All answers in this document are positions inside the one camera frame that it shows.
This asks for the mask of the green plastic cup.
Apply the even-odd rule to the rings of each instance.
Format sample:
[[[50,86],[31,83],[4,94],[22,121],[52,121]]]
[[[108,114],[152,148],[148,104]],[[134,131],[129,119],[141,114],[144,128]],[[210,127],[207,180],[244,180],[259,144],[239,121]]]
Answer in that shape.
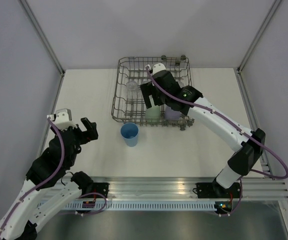
[[[156,124],[161,118],[161,108],[160,106],[152,106],[145,111],[145,120],[149,124]]]

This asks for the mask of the blue plastic cup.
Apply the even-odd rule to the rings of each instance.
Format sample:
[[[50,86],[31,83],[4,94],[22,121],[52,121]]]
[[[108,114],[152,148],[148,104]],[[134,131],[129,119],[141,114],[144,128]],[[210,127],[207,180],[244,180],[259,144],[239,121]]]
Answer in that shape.
[[[129,147],[135,147],[138,143],[139,128],[135,123],[125,123],[120,128],[120,134],[124,139],[125,143]]]

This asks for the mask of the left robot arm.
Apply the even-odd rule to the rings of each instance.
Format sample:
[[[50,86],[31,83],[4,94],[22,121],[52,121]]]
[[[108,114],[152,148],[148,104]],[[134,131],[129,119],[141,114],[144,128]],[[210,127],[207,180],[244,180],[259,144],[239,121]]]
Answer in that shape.
[[[97,199],[104,204],[95,213],[102,212],[108,203],[107,194],[83,171],[72,175],[60,192],[38,206],[46,193],[62,179],[75,164],[82,145],[97,140],[97,124],[88,118],[81,119],[86,130],[65,120],[60,127],[48,117],[54,138],[44,152],[33,161],[25,181],[12,206],[0,220],[0,240],[34,240],[46,223],[75,199],[91,198],[88,207],[95,207]]]

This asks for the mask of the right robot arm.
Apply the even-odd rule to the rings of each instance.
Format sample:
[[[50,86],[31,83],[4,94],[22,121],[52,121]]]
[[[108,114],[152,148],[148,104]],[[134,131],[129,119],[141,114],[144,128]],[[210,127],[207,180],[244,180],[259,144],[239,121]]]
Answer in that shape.
[[[149,68],[146,71],[150,82],[141,84],[140,89],[147,108],[153,104],[167,105],[176,112],[200,121],[233,150],[226,166],[211,184],[215,196],[225,197],[231,186],[247,176],[262,156],[265,132],[259,128],[253,131],[238,124],[214,107],[194,87],[181,87],[170,71]]]

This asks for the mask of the clear glass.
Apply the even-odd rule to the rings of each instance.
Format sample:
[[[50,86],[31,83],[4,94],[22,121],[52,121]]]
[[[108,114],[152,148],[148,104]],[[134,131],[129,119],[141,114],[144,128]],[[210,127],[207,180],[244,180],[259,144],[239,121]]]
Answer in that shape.
[[[183,87],[185,86],[184,83],[181,81],[177,81],[177,84],[178,84],[180,90],[182,90]]]
[[[138,94],[138,84],[133,79],[130,79],[125,85],[127,98],[136,99]]]
[[[149,83],[149,82],[150,82],[150,80],[145,79],[145,80],[141,83],[141,85],[147,84],[147,83]]]

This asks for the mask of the clear glass far left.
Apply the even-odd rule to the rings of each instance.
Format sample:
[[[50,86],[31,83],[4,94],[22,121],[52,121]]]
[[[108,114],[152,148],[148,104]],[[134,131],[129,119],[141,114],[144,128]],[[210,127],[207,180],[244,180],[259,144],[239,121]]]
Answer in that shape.
[[[130,79],[125,85],[127,98],[136,99],[138,94],[138,84],[133,79]]]

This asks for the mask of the clear glass far right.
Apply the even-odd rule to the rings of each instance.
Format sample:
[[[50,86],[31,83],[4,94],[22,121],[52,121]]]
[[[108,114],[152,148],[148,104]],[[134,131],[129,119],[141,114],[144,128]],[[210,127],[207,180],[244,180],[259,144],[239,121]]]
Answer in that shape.
[[[178,84],[180,90],[182,90],[183,87],[185,86],[184,83],[181,81],[177,81],[177,84]]]

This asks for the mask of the purple plastic cup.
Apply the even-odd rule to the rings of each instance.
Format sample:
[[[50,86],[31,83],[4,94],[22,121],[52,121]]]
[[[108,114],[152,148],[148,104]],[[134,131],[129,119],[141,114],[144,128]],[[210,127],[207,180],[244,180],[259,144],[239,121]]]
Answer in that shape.
[[[169,106],[165,107],[164,118],[166,120],[170,120],[170,121],[179,120],[181,115],[182,115],[182,113],[180,111],[175,111]]]

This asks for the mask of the left aluminium frame post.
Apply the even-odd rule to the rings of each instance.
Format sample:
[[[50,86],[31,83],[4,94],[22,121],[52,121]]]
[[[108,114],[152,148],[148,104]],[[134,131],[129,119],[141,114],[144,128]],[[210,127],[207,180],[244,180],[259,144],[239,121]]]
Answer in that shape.
[[[58,57],[56,56],[56,53],[54,52],[47,36],[45,35],[38,19],[36,18],[31,6],[29,5],[27,0],[18,0],[18,3],[20,4],[20,6],[22,7],[25,15],[27,16],[30,24],[32,25],[35,33],[37,34],[38,38],[40,39],[43,47],[45,48],[47,54],[49,55],[49,57],[51,58],[54,66],[56,67],[57,71],[59,72],[59,74],[61,76],[64,76],[65,74],[65,70],[62,67]]]

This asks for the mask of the aluminium frame post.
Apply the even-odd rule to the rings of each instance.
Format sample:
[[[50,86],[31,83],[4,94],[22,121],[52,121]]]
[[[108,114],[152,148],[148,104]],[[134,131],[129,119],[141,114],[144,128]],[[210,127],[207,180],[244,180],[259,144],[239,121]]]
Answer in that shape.
[[[259,29],[257,30],[254,38],[252,39],[246,53],[244,54],[240,64],[236,68],[237,72],[240,74],[243,69],[245,68],[246,64],[248,63],[249,59],[251,58],[253,52],[255,51],[257,45],[259,44],[262,36],[266,32],[267,28],[269,27],[270,23],[272,22],[275,14],[278,12],[279,8],[281,7],[283,0],[274,0],[272,5],[270,6],[267,14],[265,15]]]
[[[38,38],[40,39],[43,47],[45,48],[47,54],[49,55],[49,57],[51,58],[54,66],[56,67],[57,71],[59,72],[59,74],[61,76],[64,76],[65,74],[65,70],[62,67],[58,57],[56,56],[56,53],[54,52],[47,36],[45,35],[38,19],[36,18],[31,6],[29,5],[27,0],[18,0],[18,3],[20,4],[20,6],[22,7],[25,15],[27,16],[30,24],[32,25],[35,33],[37,34]]]

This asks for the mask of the right aluminium frame post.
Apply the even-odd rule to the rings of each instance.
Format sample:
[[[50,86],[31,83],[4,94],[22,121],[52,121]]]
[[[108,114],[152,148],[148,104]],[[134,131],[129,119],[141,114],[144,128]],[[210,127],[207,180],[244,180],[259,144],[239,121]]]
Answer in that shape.
[[[254,38],[252,39],[246,53],[244,54],[240,64],[236,68],[237,72],[240,74],[243,69],[245,68],[246,64],[248,63],[249,59],[251,58],[253,52],[255,51],[257,45],[259,44],[262,36],[266,32],[267,28],[269,27],[270,23],[272,22],[275,14],[278,12],[279,8],[281,7],[283,0],[274,0],[272,5],[270,6],[267,14],[265,15],[259,29],[257,30]]]

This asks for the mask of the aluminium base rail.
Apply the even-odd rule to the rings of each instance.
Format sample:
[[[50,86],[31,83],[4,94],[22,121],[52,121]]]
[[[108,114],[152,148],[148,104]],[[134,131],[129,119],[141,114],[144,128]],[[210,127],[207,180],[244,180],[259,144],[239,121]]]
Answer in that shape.
[[[192,192],[196,183],[210,182],[198,177],[93,177],[95,183],[108,183],[108,198],[117,201],[189,201],[198,196]],[[244,178],[244,201],[288,201],[283,180]]]

